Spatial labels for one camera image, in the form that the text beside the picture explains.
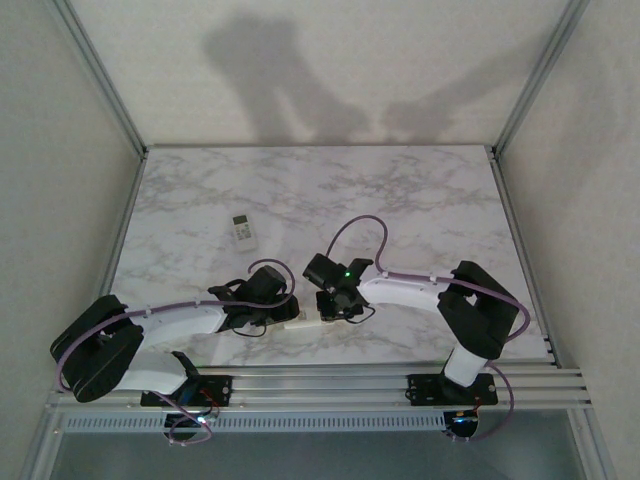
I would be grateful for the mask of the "aluminium frame post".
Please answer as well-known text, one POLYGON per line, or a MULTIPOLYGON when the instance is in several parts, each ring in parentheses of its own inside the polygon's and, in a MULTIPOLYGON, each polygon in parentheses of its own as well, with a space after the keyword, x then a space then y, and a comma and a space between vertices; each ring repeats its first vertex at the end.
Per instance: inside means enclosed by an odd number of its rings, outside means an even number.
POLYGON ((567 0, 559 20, 545 37, 542 50, 492 146, 496 160, 504 155, 514 140, 590 3, 591 0, 567 0))
POLYGON ((46 0, 54 11, 60 16, 64 26, 73 39, 74 44, 89 68, 89 71, 97 83, 99 91, 104 96, 111 111, 114 113, 117 123, 124 132, 128 142, 136 154, 144 159, 148 147, 143 140, 139 129, 135 125, 126 105, 119 94, 111 75, 109 74, 98 50, 96 49, 89 33, 84 27, 79 14, 71 0, 46 0))

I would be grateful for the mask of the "aluminium frame leg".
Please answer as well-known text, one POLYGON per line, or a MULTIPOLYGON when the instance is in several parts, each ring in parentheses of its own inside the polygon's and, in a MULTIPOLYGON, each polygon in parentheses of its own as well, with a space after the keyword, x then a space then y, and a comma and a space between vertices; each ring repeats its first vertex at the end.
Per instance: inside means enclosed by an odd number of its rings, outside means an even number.
POLYGON ((65 414, 46 410, 36 429, 22 480, 49 480, 65 433, 65 414))
POLYGON ((594 411, 573 409, 567 415, 586 480, 618 480, 594 411))

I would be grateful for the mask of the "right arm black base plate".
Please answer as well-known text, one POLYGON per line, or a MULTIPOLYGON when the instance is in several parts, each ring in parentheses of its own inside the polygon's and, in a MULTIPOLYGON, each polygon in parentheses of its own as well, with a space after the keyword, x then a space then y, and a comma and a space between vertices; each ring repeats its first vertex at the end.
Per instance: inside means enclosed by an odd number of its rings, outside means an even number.
POLYGON ((494 406, 498 397, 491 374, 480 373, 469 387, 462 387, 443 374, 407 376, 405 397, 412 406, 494 406))

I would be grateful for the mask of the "white plastic battery cover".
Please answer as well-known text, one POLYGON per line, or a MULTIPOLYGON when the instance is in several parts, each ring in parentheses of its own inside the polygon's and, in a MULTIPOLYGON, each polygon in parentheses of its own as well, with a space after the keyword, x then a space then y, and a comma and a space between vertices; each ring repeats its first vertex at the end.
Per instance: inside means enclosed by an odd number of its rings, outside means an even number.
POLYGON ((285 330, 314 328, 322 325, 320 314, 315 310, 303 309, 298 316, 284 324, 285 330))

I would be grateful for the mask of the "aluminium table side rail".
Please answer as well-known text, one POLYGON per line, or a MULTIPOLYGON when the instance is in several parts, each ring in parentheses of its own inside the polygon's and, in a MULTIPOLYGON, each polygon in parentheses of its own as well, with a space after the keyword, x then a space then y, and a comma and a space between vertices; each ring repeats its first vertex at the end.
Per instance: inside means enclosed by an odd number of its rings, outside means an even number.
POLYGON ((98 295, 106 295, 111 291, 115 275, 117 272, 118 264, 120 261, 121 252, 125 243, 127 230, 130 224, 131 216, 135 207, 135 202, 138 196, 139 188, 144 176, 144 171, 147 164, 147 155, 143 155, 135 170, 135 174, 131 183, 131 186, 127 190, 126 202, 124 210, 117 224, 115 232, 115 239, 113 241, 112 248, 110 250, 105 272, 101 278, 98 295))
POLYGON ((506 220, 509 225, 510 233, 513 238, 520 270, 522 271, 522 275, 526 283, 527 299, 524 299, 523 297, 518 297, 518 299, 521 300, 529 308, 531 314, 531 323, 536 323, 537 325, 538 333, 540 334, 540 337, 542 338, 545 346, 546 361, 550 365, 558 367, 558 356, 547 330, 547 322, 544 316, 544 309, 542 308, 539 300, 538 289, 534 280, 531 264, 525 249, 521 229, 516 218, 513 202, 506 185, 504 174, 502 173, 501 166, 496 158, 491 158, 489 160, 489 163, 494 176, 496 188, 504 209, 506 220))

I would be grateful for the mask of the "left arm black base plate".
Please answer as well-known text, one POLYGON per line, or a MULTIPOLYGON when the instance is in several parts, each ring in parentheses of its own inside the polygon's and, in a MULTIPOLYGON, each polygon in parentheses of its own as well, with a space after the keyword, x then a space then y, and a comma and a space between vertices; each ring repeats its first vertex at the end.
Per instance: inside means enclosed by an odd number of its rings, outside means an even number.
POLYGON ((232 393, 233 377, 198 375, 189 377, 167 397, 183 407, 227 407, 232 393))

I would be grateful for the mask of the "white remote control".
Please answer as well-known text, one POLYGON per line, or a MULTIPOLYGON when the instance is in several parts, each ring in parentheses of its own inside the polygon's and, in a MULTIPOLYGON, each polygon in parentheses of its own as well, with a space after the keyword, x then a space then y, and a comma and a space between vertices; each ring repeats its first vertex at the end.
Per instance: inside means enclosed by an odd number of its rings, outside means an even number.
POLYGON ((231 217, 233 237, 238 252, 244 253, 258 248, 257 235, 250 216, 236 214, 231 217))

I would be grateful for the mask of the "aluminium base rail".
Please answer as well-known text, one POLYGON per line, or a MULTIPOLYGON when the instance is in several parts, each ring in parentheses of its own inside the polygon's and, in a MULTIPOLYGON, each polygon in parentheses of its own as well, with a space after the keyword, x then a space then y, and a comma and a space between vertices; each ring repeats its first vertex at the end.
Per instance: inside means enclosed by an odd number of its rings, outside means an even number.
MULTIPOLYGON (((578 369, 551 364, 505 363, 494 377, 498 397, 493 408, 508 407, 508 388, 515 406, 531 409, 591 407, 586 381, 578 369)), ((393 410, 409 407, 405 391, 411 374, 437 374, 433 363, 370 365, 243 366, 204 368, 202 373, 232 378, 232 411, 393 410)))

